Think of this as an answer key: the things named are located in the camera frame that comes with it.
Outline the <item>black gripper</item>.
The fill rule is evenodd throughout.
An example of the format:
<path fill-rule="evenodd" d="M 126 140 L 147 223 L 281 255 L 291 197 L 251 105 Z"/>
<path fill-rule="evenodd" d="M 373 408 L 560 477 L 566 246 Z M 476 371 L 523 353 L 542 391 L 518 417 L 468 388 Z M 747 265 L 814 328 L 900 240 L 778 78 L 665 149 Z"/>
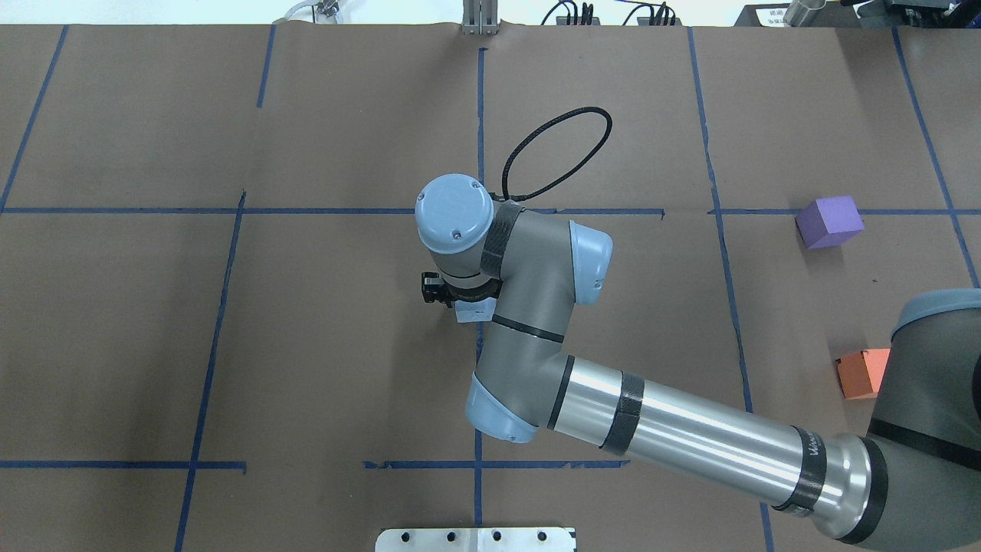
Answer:
<path fill-rule="evenodd" d="M 444 276 L 435 271 L 423 271 L 421 273 L 421 294 L 426 304 L 439 303 L 446 307 L 454 307 L 457 300 Z"/>

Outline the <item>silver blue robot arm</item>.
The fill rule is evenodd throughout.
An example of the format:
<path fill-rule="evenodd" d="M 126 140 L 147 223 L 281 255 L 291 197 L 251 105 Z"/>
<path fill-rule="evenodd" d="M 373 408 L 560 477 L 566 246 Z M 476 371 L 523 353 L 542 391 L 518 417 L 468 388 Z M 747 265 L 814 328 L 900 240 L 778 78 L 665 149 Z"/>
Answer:
<path fill-rule="evenodd" d="M 753 496 L 869 550 L 979 540 L 979 290 L 911 298 L 868 430 L 820 436 L 564 352 L 573 308 L 594 304 L 613 242 L 495 199 L 447 174 L 415 202 L 422 244 L 455 300 L 495 297 L 465 406 L 506 442 L 550 429 Z"/>

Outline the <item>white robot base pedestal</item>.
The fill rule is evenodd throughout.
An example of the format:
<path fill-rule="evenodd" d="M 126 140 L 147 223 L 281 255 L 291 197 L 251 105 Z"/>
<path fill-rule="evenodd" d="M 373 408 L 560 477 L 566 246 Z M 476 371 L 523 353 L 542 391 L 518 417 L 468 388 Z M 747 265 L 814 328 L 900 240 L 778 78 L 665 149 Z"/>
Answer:
<path fill-rule="evenodd" d="M 567 527 L 393 528 L 376 540 L 376 551 L 578 551 Z"/>

